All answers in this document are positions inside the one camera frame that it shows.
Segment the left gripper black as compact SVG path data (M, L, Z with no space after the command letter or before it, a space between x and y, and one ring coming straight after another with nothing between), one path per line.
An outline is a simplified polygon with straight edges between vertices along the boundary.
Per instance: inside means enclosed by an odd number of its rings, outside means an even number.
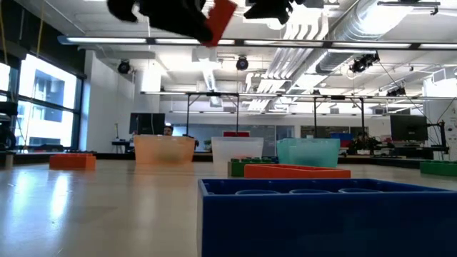
M107 0L110 14L118 20L137 22L132 9L136 0ZM139 0L139 12L149 18L155 29L191 37L200 42L213 39L206 17L196 6L196 0Z

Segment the orange toy building block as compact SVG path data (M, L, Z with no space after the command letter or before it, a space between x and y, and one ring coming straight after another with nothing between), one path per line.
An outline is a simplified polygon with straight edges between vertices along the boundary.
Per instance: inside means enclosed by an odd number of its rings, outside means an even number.
M49 168L53 170L94 170L96 157L91 153L62 153L49 159Z
M232 0L214 0L214 6L209 9L209 17L205 21L211 30L212 39L203 43L204 46L217 46L228 26L237 4Z
M315 166L295 166L282 164L247 164L245 178L311 179L311 178L351 178L351 171L340 168Z

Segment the black computer monitor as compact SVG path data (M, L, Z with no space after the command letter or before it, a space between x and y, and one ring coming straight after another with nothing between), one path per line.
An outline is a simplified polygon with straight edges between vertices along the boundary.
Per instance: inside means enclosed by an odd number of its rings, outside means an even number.
M160 113L131 113L129 133L161 135L165 127L165 114Z
M425 116L391 115L391 138L393 141L427 141L428 129Z

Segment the orange translucent plastic bin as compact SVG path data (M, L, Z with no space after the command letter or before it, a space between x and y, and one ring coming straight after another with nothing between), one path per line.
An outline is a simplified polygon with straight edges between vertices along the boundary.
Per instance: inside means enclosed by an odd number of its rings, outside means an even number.
M135 160L140 165L181 165L191 163L195 140L185 136L137 135L134 136ZM155 159L159 151L175 151L181 154L176 163L161 163Z

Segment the dark background desk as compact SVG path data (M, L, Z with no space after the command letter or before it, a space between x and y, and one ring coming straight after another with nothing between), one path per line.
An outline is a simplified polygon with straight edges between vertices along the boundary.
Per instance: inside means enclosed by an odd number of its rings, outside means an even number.
M115 153L131 153L134 151L134 143L130 141L112 141L111 145Z

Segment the clear translucent plastic bin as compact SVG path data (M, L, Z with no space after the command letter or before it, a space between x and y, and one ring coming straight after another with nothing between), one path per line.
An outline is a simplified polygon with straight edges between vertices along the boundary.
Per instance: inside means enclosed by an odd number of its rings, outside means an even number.
M233 158L262 157L264 139L259 137L212 137L213 162L227 163Z

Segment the large black-framed window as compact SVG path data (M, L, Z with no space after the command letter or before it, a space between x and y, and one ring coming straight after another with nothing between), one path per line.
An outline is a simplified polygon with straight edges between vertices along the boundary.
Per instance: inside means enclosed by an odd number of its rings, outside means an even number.
M78 146L82 80L28 54L5 64L0 59L0 101L18 104L11 129L15 148Z

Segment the teal translucent plastic bin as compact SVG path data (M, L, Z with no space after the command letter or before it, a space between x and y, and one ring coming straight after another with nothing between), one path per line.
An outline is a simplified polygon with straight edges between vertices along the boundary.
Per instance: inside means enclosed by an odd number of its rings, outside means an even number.
M276 142L279 163L335 168L341 142L336 138L285 138Z

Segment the dark background robot arms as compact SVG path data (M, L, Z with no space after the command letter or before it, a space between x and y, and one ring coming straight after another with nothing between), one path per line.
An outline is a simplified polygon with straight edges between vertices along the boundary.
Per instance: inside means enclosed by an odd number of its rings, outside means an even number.
M356 138L348 147L348 150L356 154L359 150L369 150L370 154L373 154L377 145L380 144L380 141L377 141L375 138Z

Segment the black tripod-mounted device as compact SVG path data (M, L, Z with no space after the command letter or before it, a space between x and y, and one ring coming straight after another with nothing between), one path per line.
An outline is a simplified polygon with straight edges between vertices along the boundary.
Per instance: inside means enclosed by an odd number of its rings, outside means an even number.
M17 103L0 101L0 151L12 150L16 145L16 136L11 124L18 114L17 108Z

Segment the black monitor stand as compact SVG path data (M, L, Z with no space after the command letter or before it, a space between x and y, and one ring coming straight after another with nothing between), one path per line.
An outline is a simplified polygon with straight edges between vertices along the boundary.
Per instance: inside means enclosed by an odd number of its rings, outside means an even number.
M441 152L444 154L449 154L450 148L447 146L447 141L446 141L446 125L445 121L441 120L435 124L426 124L427 127L439 127L440 129L440 140L441 143L439 145L432 145L430 146L430 149L432 151L437 151Z

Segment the silver ventilation duct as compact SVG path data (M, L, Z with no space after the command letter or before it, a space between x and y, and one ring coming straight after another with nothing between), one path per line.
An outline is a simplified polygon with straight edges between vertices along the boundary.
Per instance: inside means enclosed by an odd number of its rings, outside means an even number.
M332 41L377 41L413 10L412 6L384 6L379 1L359 0L329 34Z

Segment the black metal station frame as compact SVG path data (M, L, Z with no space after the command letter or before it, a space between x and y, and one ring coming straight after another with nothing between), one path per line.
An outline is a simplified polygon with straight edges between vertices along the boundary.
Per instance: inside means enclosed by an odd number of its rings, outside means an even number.
M344 95L316 95L316 96L313 96L312 97L313 99L313 124L314 124L314 127L315 127L315 135L317 135L317 101L318 99L323 99L323 100L326 100L326 99L330 99L330 100L333 100L333 101L345 101L345 100L349 100L351 101L353 104L356 105L356 107L358 107L361 111L361 128L362 128L362 137L365 138L366 136L366 129L365 129L365 111L364 111L364 104L365 104L365 101L364 101L364 97L362 96L344 96Z
M236 131L238 132L239 127L239 104L240 104L240 94L239 93L229 93L229 92L216 92L216 91L207 91L207 92L185 92L187 96L187 105L186 105L186 134L189 135L189 118L190 118L190 106L191 106L191 96L208 96L208 97L219 97L227 96L229 99L231 96L236 97L237 102L234 104L236 107Z

